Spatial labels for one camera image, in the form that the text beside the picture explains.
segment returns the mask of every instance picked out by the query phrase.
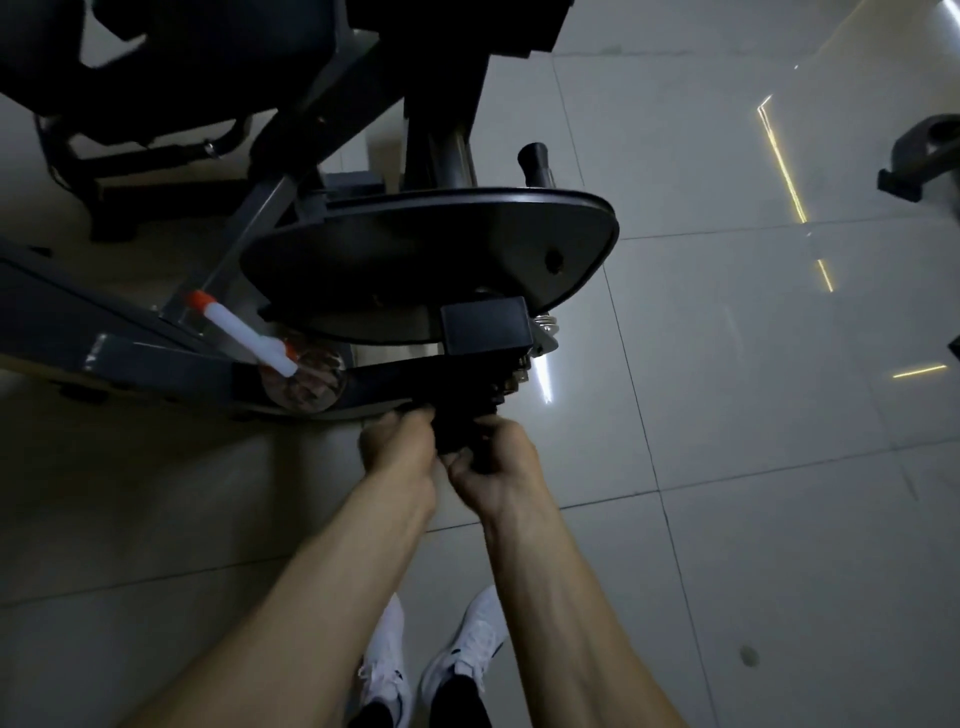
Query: black handle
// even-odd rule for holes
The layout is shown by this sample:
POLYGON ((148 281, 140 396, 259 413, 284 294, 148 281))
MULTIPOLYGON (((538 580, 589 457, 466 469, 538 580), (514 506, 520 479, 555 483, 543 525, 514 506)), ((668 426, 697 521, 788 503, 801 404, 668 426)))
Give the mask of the black handle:
POLYGON ((516 155, 516 161, 520 163, 528 187, 556 188, 557 184, 553 181, 553 172, 550 171, 547 160, 546 144, 538 141, 527 144, 516 155))

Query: black pants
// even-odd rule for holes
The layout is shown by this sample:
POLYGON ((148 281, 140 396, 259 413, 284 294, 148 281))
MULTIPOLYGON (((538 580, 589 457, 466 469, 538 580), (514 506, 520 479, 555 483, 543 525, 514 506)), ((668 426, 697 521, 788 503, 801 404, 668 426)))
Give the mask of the black pants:
MULTIPOLYGON (((491 728, 477 684, 466 675, 454 675, 443 683, 430 706, 430 728, 452 726, 491 728)), ((394 728, 394 719, 387 706, 374 701, 357 714, 349 728, 394 728)))

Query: black round plate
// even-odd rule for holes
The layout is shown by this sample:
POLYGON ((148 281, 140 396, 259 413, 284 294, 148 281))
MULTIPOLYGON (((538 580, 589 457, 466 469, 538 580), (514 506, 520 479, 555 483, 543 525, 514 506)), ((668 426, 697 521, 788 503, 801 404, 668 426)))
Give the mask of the black round plate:
MULTIPOLYGON (((258 238, 240 265, 287 320, 435 309, 482 295, 523 296, 537 315, 587 282, 617 235, 610 205, 583 192, 430 190, 333 203, 322 222, 258 238)), ((396 334, 437 338, 436 330, 396 334)))

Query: shoe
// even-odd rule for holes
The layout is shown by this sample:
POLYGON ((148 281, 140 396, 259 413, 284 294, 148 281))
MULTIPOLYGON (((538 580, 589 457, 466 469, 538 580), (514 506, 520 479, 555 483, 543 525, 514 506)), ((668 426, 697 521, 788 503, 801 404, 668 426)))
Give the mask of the shoe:
POLYGON ((440 685, 453 675, 473 678, 483 692, 483 676, 497 650, 506 642, 507 620, 496 587, 489 586, 473 598, 453 642, 427 666, 420 679, 423 704, 433 705, 440 685))
POLYGON ((390 597, 380 621, 373 630, 363 656, 360 678, 360 706, 380 700, 389 707, 399 703, 400 717, 396 728, 407 728, 413 715, 413 694, 403 668, 403 607, 397 595, 390 597))

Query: floor tile grout line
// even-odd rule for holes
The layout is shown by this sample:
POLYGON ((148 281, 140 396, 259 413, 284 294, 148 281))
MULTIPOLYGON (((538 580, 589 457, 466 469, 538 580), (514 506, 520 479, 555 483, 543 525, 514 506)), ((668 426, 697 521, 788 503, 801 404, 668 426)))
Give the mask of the floor tile grout line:
POLYGON ((623 340, 623 330, 620 328, 620 319, 616 314, 616 303, 613 301, 613 289, 610 285, 610 277, 607 275, 607 266, 602 266, 604 281, 607 283, 607 293, 610 296, 610 305, 613 310, 613 320, 616 322, 616 332, 620 337, 620 347, 623 349, 623 358, 627 363, 627 375, 630 377, 630 386, 634 390, 634 401, 636 402, 636 413, 640 418, 640 429, 643 431, 643 442, 647 447, 647 456, 650 458, 650 470, 654 475, 654 484, 657 486, 656 494, 660 499, 660 510, 663 513, 663 523, 666 525, 666 535, 670 540, 670 550, 673 552, 673 563, 677 569, 677 578, 680 580, 680 591, 684 596, 684 607, 686 608, 686 618, 690 625, 690 634, 693 635, 693 644, 697 649, 697 660, 700 662, 700 671, 704 676, 704 687, 707 689, 707 700, 710 704, 710 713, 713 715, 713 724, 716 728, 720 726, 720 719, 717 715, 716 703, 713 700, 713 690, 710 688, 710 681, 707 677, 707 665, 704 663, 703 650, 700 648, 700 639, 697 637, 697 627, 693 622, 693 612, 690 610, 690 600, 686 595, 686 585, 684 583, 684 573, 680 568, 680 559, 677 557, 677 545, 673 540, 673 531, 670 530, 670 519, 666 515, 666 506, 663 504, 663 491, 660 489, 660 479, 657 478, 657 466, 654 464, 654 453, 650 449, 650 439, 647 436, 647 426, 643 422, 643 412, 640 409, 640 397, 636 392, 634 382, 634 371, 630 366, 630 357, 627 355, 627 344, 623 340))
POLYGON ((564 99, 564 88, 560 85, 560 74, 557 73, 557 64, 553 62, 553 56, 550 57, 550 67, 553 68, 553 80, 557 82, 557 93, 560 95, 560 108, 564 110, 564 121, 566 121, 566 132, 570 136, 570 148, 573 150, 573 158, 577 162, 577 174, 580 175, 581 189, 587 189, 587 181, 584 180, 584 170, 580 166, 580 155, 577 154, 577 142, 573 139, 573 127, 570 125, 570 114, 566 112, 566 99, 564 99))
POLYGON ((206 567, 204 569, 196 569, 191 571, 178 571, 177 573, 168 573, 162 574, 160 576, 148 576, 144 579, 134 579, 133 581, 120 581, 114 584, 106 584, 104 586, 98 587, 89 587, 87 589, 78 589, 74 592, 59 592, 52 595, 42 595, 42 596, 28 596, 24 599, 15 599, 12 601, 5 602, 0 604, 0 612, 6 609, 14 609, 16 607, 30 606, 32 604, 39 603, 41 601, 49 601, 51 599, 64 599, 69 596, 83 596, 89 594, 95 594, 97 592, 110 592, 115 589, 126 589, 127 587, 136 587, 141 584, 153 584, 158 581, 167 581, 169 579, 180 579, 187 576, 196 576, 202 573, 213 573, 214 571, 225 571, 227 569, 240 569, 242 567, 257 566, 260 564, 268 564, 271 561, 283 561, 289 559, 293 555, 293 551, 286 554, 280 554, 275 556, 265 556, 262 559, 251 559, 250 561, 238 561, 232 564, 223 564, 219 567, 206 567))
MULTIPOLYGON (((884 448, 879 450, 871 450, 868 452, 859 452, 853 455, 843 455, 841 457, 830 458, 827 460, 817 460, 810 463, 802 463, 801 465, 790 465, 783 468, 772 468, 766 471, 756 471, 753 473, 742 473, 739 475, 730 475, 728 477, 716 478, 713 480, 701 480, 696 483, 685 483, 684 485, 673 486, 672 488, 666 488, 665 490, 661 490, 658 487, 657 489, 651 489, 649 491, 641 491, 637 493, 626 493, 622 496, 602 497, 596 500, 585 500, 579 503, 569 503, 568 505, 560 506, 560 510, 569 511, 569 510, 573 510, 574 508, 587 508, 587 507, 590 507, 591 505, 601 505, 603 503, 610 503, 615 500, 625 500, 627 498, 651 496, 653 494, 658 494, 662 496, 664 493, 672 493, 673 491, 686 490, 688 488, 698 488, 700 486, 712 485, 715 483, 726 483, 731 480, 738 480, 740 478, 745 478, 745 477, 756 477, 759 475, 766 475, 769 473, 783 473, 785 471, 794 471, 794 470, 799 470, 801 468, 812 468, 818 465, 829 465, 830 463, 840 463, 846 460, 855 460, 856 458, 861 458, 861 457, 873 457, 876 455, 882 455, 885 452, 894 454, 894 453, 904 452, 911 449, 933 448, 938 445, 948 445, 950 443, 958 443, 958 442, 960 442, 960 436, 947 437, 942 440, 936 440, 936 441, 925 442, 925 443, 917 443, 915 445, 902 445, 902 446, 895 446, 895 447, 884 448)), ((444 531, 452 531, 457 528, 467 528, 469 526, 477 526, 477 525, 480 525, 479 521, 471 521, 468 523, 455 523, 453 525, 446 525, 446 526, 441 526, 439 528, 429 529, 427 531, 424 531, 424 535, 427 533, 442 533, 444 531)), ((16 607, 21 607, 21 606, 29 606, 31 604, 39 603, 42 601, 48 601, 50 599, 61 599, 69 596, 82 596, 82 595, 93 594, 95 592, 108 592, 114 589, 124 589, 126 587, 134 587, 140 584, 152 584, 157 581, 166 581, 168 579, 178 579, 178 578, 187 577, 187 576, 195 576, 202 573, 223 571, 227 569, 238 569, 238 568, 247 567, 247 566, 256 566, 259 564, 267 564, 271 561, 283 561, 283 560, 289 559, 291 556, 293 556, 293 554, 294 554, 294 551, 290 551, 289 553, 275 554, 273 556, 264 556, 263 558, 251 559, 249 561, 238 561, 230 564, 223 564, 222 566, 218 566, 218 567, 207 567, 204 569, 197 569, 197 570, 191 570, 191 571, 178 571, 176 573, 162 574, 159 576, 149 576, 144 579, 135 579, 133 581, 121 581, 121 582, 116 582, 114 584, 105 584, 103 586, 89 587, 86 589, 78 589, 73 592, 58 592, 56 594, 51 594, 51 595, 28 596, 23 599, 14 599, 8 602, 0 603, 0 611, 3 611, 5 609, 14 609, 16 607)))
POLYGON ((710 687, 710 679, 707 677, 707 663, 704 662, 704 652, 700 648, 700 638, 697 636, 697 625, 693 620, 693 610, 690 609, 690 598, 686 594, 686 583, 684 582, 684 570, 680 568, 680 557, 677 556, 677 545, 673 540, 673 531, 670 529, 670 517, 666 513, 666 504, 663 502, 663 491, 657 491, 660 498, 660 510, 663 512, 663 522, 666 525, 666 535, 670 539, 670 548, 673 551, 673 563, 677 567, 677 576, 680 578, 680 592, 684 595, 684 606, 686 607, 686 618, 690 622, 690 632, 693 634, 693 645, 697 648, 697 659, 700 661, 700 670, 704 675, 704 687, 707 688, 707 700, 710 703, 710 712, 713 713, 713 725, 720 728, 720 716, 717 714, 716 702, 713 699, 713 690, 710 687))
POLYGON ((817 51, 790 51, 789 53, 745 53, 743 51, 713 51, 702 53, 692 50, 678 51, 619 51, 617 53, 604 53, 597 51, 552 51, 551 58, 556 59, 642 59, 642 58, 699 58, 699 59, 764 59, 766 61, 793 61, 795 59, 810 59, 816 55, 817 51))
POLYGON ((790 228, 802 228, 804 226, 810 226, 816 228, 818 226, 826 225, 853 225, 855 223, 882 223, 890 222, 892 220, 930 220, 930 219, 943 219, 939 215, 884 215, 882 217, 858 217, 851 218, 849 220, 823 220, 820 222, 809 221, 806 223, 784 223, 783 225, 759 225, 751 228, 723 228, 722 230, 712 230, 712 231, 689 231, 689 232, 664 232, 654 235, 633 235, 631 237, 621 237, 617 240, 618 243, 626 243, 632 240, 655 240, 662 237, 687 237, 689 235, 719 235, 727 232, 751 232, 751 231, 771 231, 771 230, 788 230, 790 228))
POLYGON ((627 355, 627 344, 623 340, 623 331, 620 329, 620 318, 616 315, 616 303, 613 302, 613 289, 610 286, 610 277, 607 276, 607 266, 602 266, 603 278, 607 283, 607 295, 610 296, 610 307, 613 310, 613 321, 616 323, 616 333, 620 337, 620 347, 623 349, 623 360, 627 363, 627 376, 630 378, 630 387, 634 390, 634 401, 636 402, 636 414, 640 418, 640 429, 643 432, 643 443, 647 446, 647 457, 650 458, 650 470, 654 474, 654 485, 657 490, 660 489, 660 479, 657 478, 657 466, 654 465, 654 453, 650 449, 650 438, 647 437, 647 425, 643 422, 643 412, 640 411, 640 397, 636 393, 636 384, 634 383, 634 370, 630 366, 630 357, 627 355))
POLYGON ((759 475, 768 475, 770 473, 786 473, 787 471, 798 471, 802 468, 812 468, 815 465, 829 465, 830 463, 842 463, 845 460, 855 460, 858 457, 874 457, 875 455, 882 455, 885 452, 896 452, 896 448, 881 448, 881 449, 872 449, 865 450, 864 452, 855 452, 850 455, 840 455, 839 457, 830 457, 826 460, 814 460, 809 463, 801 463, 800 465, 784 465, 780 468, 770 468, 765 471, 754 471, 752 473, 740 473, 737 475, 726 475, 724 477, 714 478, 712 480, 698 480, 696 483, 684 483, 683 485, 674 485, 669 488, 663 489, 664 492, 672 491, 682 491, 687 488, 699 488, 702 485, 713 485, 714 483, 727 483, 731 480, 739 480, 744 477, 757 477, 759 475))
MULTIPOLYGON (((810 233, 806 236, 806 244, 809 249, 810 255, 814 260, 819 260, 820 265, 823 268, 823 255, 821 246, 817 244, 817 238, 812 237, 810 233)), ((856 347, 852 344, 852 337, 849 336, 848 327, 844 323, 843 316, 840 311, 840 298, 837 296, 834 291, 834 286, 830 287, 829 295, 829 309, 830 317, 833 321, 833 324, 837 327, 838 333, 848 334, 842 337, 840 346, 850 357, 850 360, 853 364, 856 372, 863 378, 863 383, 867 385, 867 394, 870 396, 870 404, 874 407, 874 412, 876 413, 876 419, 880 423, 880 428, 883 430, 883 436, 887 440, 887 444, 892 449, 894 447, 894 435, 893 429, 890 426, 890 423, 887 422, 886 416, 883 414, 883 408, 880 407, 879 399, 876 396, 876 388, 871 382, 871 378, 868 375, 867 365, 864 361, 861 360, 860 355, 857 353, 856 347)))

